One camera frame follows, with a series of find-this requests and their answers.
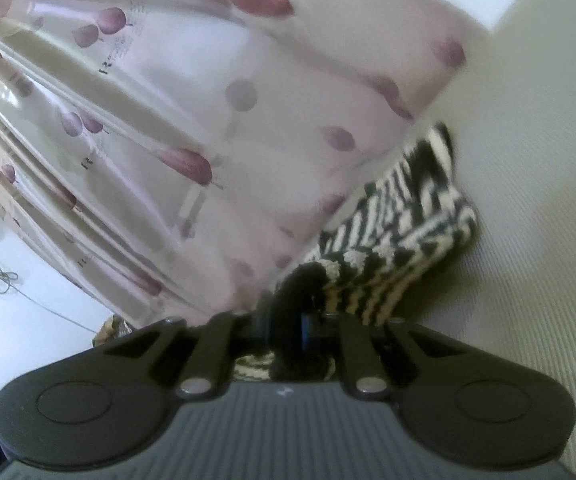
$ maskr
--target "cable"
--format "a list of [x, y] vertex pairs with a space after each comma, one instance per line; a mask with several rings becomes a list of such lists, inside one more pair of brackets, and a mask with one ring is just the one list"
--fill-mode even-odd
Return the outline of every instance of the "cable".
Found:
[[42, 305], [41, 303], [38, 303], [37, 301], [33, 300], [33, 298], [31, 298], [30, 296], [28, 296], [27, 294], [25, 294], [24, 292], [19, 290], [12, 283], [12, 282], [16, 282], [18, 279], [19, 279], [19, 275], [16, 272], [5, 272], [0, 266], [0, 282], [3, 282], [6, 286], [5, 290], [0, 290], [0, 296], [7, 294], [10, 291], [10, 289], [13, 288], [19, 294], [21, 294], [24, 298], [26, 298], [28, 301], [31, 301], [32, 303], [36, 304], [36, 306], [50, 312], [51, 314], [54, 314], [57, 317], [61, 317], [63, 320], [71, 322], [72, 324], [77, 325], [78, 327], [83, 328], [84, 330], [87, 330], [88, 332], [90, 332], [92, 334], [97, 333], [94, 330], [89, 329], [87, 326], [84, 326], [81, 323], [78, 323], [77, 321], [70, 319], [69, 317], [63, 316], [63, 314], [60, 314], [59, 312], [54, 311], [52, 308], [48, 308], [47, 306]]

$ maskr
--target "white floor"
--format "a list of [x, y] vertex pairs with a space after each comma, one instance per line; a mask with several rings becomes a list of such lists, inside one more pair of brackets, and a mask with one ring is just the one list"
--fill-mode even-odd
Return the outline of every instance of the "white floor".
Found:
[[0, 220], [0, 266], [19, 274], [18, 288], [0, 296], [0, 388], [13, 378], [92, 347], [110, 311], [65, 280]]

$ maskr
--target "beige textured surface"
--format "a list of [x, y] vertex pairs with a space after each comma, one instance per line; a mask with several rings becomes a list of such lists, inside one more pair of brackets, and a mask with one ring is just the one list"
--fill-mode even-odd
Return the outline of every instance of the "beige textured surface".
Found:
[[[418, 131], [436, 120], [482, 232], [400, 312], [542, 370], [576, 400], [576, 0], [520, 0]], [[576, 472], [576, 428], [564, 460]]]

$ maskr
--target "curtain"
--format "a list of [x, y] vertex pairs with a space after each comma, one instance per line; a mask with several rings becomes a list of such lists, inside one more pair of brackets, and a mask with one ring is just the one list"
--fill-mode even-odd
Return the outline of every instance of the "curtain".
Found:
[[250, 308], [481, 35], [439, 0], [0, 0], [0, 216], [137, 327]]

